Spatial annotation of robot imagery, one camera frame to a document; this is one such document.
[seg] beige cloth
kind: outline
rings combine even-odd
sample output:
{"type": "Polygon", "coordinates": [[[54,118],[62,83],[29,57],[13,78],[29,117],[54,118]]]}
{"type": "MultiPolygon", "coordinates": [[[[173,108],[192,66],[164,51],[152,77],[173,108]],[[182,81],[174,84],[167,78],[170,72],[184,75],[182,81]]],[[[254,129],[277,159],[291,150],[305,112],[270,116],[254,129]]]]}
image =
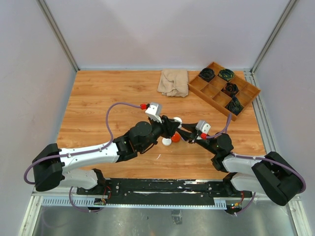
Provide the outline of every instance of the beige cloth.
{"type": "Polygon", "coordinates": [[[188,95],[188,72],[186,70],[162,70],[157,91],[168,97],[186,97],[188,95]]]}

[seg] white wall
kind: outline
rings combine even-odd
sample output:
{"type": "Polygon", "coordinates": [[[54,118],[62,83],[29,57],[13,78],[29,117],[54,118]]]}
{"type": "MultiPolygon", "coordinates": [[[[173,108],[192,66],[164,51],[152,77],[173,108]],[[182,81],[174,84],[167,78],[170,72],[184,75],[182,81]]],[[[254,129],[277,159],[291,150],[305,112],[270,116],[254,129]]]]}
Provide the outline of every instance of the white wall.
{"type": "Polygon", "coordinates": [[[23,173],[56,140],[75,72],[36,1],[1,0],[0,32],[0,234],[14,236],[33,188],[23,173]]]}
{"type": "Polygon", "coordinates": [[[79,67],[250,68],[288,0],[46,0],[79,67]]]}
{"type": "Polygon", "coordinates": [[[303,205],[315,234],[315,1],[301,0],[257,75],[281,154],[307,182],[303,205]]]}

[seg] cable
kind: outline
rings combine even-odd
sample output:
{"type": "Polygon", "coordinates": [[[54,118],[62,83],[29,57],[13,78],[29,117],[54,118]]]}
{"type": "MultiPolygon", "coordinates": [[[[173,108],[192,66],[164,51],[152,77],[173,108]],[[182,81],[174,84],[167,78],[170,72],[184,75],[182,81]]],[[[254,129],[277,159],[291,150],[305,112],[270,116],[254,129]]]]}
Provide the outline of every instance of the cable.
{"type": "Polygon", "coordinates": [[[217,134],[215,134],[215,135],[212,135],[212,136],[207,136],[206,138],[207,138],[207,139],[213,139],[213,138],[215,138],[215,137],[221,135],[221,134],[224,133],[224,132],[227,133],[227,128],[228,128],[228,126],[230,125],[231,120],[232,120],[232,114],[230,113],[230,114],[228,114],[228,117],[227,117],[227,120],[226,120],[226,125],[225,125],[224,129],[221,130],[219,133],[217,133],[217,134]]]}
{"type": "MultiPolygon", "coordinates": [[[[131,106],[131,107],[135,107],[135,108],[141,108],[140,106],[137,106],[137,105],[133,105],[133,104],[130,104],[130,103],[127,103],[127,102],[116,102],[114,103],[113,105],[111,105],[107,112],[106,112],[106,117],[105,117],[105,122],[106,122],[106,127],[108,129],[108,132],[110,134],[110,141],[104,145],[104,146],[101,146],[101,150],[107,148],[109,145],[111,145],[111,143],[113,142],[114,140],[114,135],[111,131],[111,129],[109,128],[109,124],[108,124],[108,115],[109,115],[109,112],[110,110],[116,106],[116,105],[127,105],[127,106],[131,106]]],[[[29,167],[27,167],[25,173],[24,173],[24,181],[28,184],[35,184],[35,182],[31,182],[27,179],[27,175],[29,173],[29,171],[36,165],[38,165],[39,163],[43,162],[43,161],[46,161],[46,160],[49,160],[49,159],[53,159],[53,158],[59,158],[59,157],[66,157],[66,156],[69,156],[69,154],[71,156],[76,156],[76,155],[81,155],[81,154],[87,154],[87,153],[91,153],[91,152],[95,152],[95,151],[99,151],[98,148],[96,149],[91,149],[91,150],[87,150],[87,151],[79,151],[79,152],[74,152],[74,153],[67,153],[67,154],[60,154],[60,155],[52,155],[52,156],[47,156],[47,157],[44,157],[44,158],[41,158],[37,161],[35,161],[34,163],[32,163],[29,167]]]]}
{"type": "Polygon", "coordinates": [[[305,191],[305,189],[306,189],[306,182],[305,182],[304,178],[299,173],[297,173],[294,169],[292,169],[292,168],[290,168],[290,167],[288,167],[288,166],[286,166],[286,165],[284,165],[284,164],[282,164],[282,163],[280,163],[278,161],[270,160],[270,159],[267,159],[267,158],[264,158],[264,157],[261,157],[261,156],[245,156],[245,155],[238,155],[238,154],[235,154],[235,153],[232,153],[232,152],[231,152],[231,154],[233,156],[235,156],[235,157],[238,157],[238,158],[256,159],[256,160],[268,161],[268,162],[270,162],[272,164],[278,165],[278,166],[280,166],[280,167],[282,167],[282,168],[292,172],[294,175],[296,175],[301,180],[301,182],[303,184],[303,187],[302,187],[300,193],[303,193],[305,191]]]}
{"type": "Polygon", "coordinates": [[[253,194],[252,194],[252,199],[251,199],[250,202],[246,205],[246,207],[244,207],[243,209],[241,209],[238,213],[235,213],[235,215],[238,215],[238,214],[244,212],[244,211],[252,204],[252,202],[254,201],[255,196],[256,196],[256,193],[253,193],[253,194]]]}
{"type": "Polygon", "coordinates": [[[104,209],[104,207],[103,207],[102,209],[99,209],[99,210],[83,210],[83,209],[77,207],[77,206],[74,204],[73,200],[71,199],[71,192],[72,192],[72,189],[73,189],[73,186],[70,188],[70,191],[69,191],[69,201],[70,201],[70,204],[71,204],[74,208],[76,208],[78,211],[80,211],[80,212],[86,212],[86,213],[87,213],[87,212],[99,212],[99,211],[101,211],[101,210],[104,209]]]}

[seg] purple cable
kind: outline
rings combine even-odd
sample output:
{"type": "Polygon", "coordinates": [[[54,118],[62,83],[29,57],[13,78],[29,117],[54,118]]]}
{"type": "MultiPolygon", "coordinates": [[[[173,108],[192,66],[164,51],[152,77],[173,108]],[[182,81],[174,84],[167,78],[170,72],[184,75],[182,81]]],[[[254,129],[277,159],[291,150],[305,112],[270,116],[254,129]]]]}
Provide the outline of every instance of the purple cable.
{"type": "MultiPolygon", "coordinates": [[[[233,156],[237,157],[237,158],[254,159],[253,156],[237,155],[237,154],[232,153],[232,152],[231,152],[231,154],[232,154],[233,156]]],[[[267,159],[267,158],[256,157],[255,159],[256,159],[256,160],[262,160],[262,161],[268,161],[268,162],[270,162],[270,163],[272,163],[272,164],[278,165],[278,166],[280,166],[280,167],[282,167],[282,168],[284,168],[284,169],[286,169],[286,170],[292,172],[294,175],[296,175],[296,176],[301,180],[301,182],[302,182],[302,184],[303,184],[303,187],[302,187],[300,193],[303,193],[303,192],[305,191],[305,189],[306,189],[306,182],[305,182],[304,178],[303,178],[299,173],[297,173],[294,169],[292,169],[292,168],[290,168],[290,167],[288,167],[288,166],[286,166],[286,165],[284,165],[284,164],[282,164],[282,163],[279,163],[279,162],[277,162],[277,161],[270,160],[270,159],[267,159]]]]}
{"type": "Polygon", "coordinates": [[[252,202],[254,201],[255,196],[256,196],[256,193],[253,193],[252,199],[250,200],[250,202],[246,205],[246,207],[244,207],[244,208],[241,209],[238,213],[236,213],[236,215],[238,215],[238,214],[244,212],[244,211],[252,204],[252,202]]]}
{"type": "Polygon", "coordinates": [[[99,210],[83,210],[83,209],[77,207],[77,206],[74,204],[73,200],[71,199],[71,191],[72,191],[72,189],[73,189],[73,186],[70,188],[70,191],[69,191],[69,201],[70,201],[70,204],[71,204],[74,208],[76,208],[78,211],[87,213],[87,212],[99,212],[99,211],[101,211],[101,210],[104,209],[104,207],[103,207],[102,209],[99,209],[99,210]]]}
{"type": "MultiPolygon", "coordinates": [[[[127,105],[127,106],[131,106],[131,107],[135,107],[135,108],[141,108],[140,106],[133,105],[133,104],[130,104],[130,103],[127,103],[127,102],[116,102],[116,103],[114,103],[113,105],[111,105],[111,106],[108,108],[108,110],[107,110],[107,112],[106,112],[105,122],[106,122],[106,127],[107,127],[107,129],[108,129],[108,132],[109,132],[109,134],[110,134],[110,141],[109,141],[106,145],[102,146],[101,149],[107,148],[109,145],[111,145],[111,143],[112,143],[113,140],[114,140],[114,135],[113,135],[111,129],[109,128],[109,124],[108,124],[108,115],[109,115],[110,110],[111,110],[114,106],[116,106],[116,105],[127,105]]],[[[92,149],[92,150],[88,150],[88,151],[79,151],[79,152],[74,152],[74,153],[70,153],[70,154],[71,154],[71,156],[76,156],[76,155],[87,154],[87,153],[91,153],[91,152],[95,152],[95,151],[99,151],[99,149],[96,148],[96,149],[92,149]]],[[[35,182],[31,182],[31,181],[28,180],[28,173],[29,173],[29,171],[30,171],[34,166],[38,165],[39,163],[41,163],[41,162],[43,162],[43,161],[49,160],[49,159],[58,158],[58,157],[66,157],[66,156],[68,156],[68,155],[69,155],[69,153],[67,153],[67,154],[61,154],[61,155],[46,156],[46,157],[44,157],[44,158],[41,158],[41,159],[35,161],[34,163],[32,163],[32,164],[26,169],[26,171],[25,171],[25,173],[24,173],[24,181],[25,181],[26,183],[28,183],[28,184],[35,184],[35,182]]]]}
{"type": "Polygon", "coordinates": [[[228,117],[227,117],[227,120],[226,120],[226,126],[224,127],[223,130],[221,130],[219,133],[215,134],[215,135],[212,135],[212,136],[207,136],[207,139],[213,139],[219,135],[221,135],[222,133],[227,133],[227,128],[228,126],[230,125],[231,123],[231,120],[232,120],[232,113],[228,114],[228,117]]]}

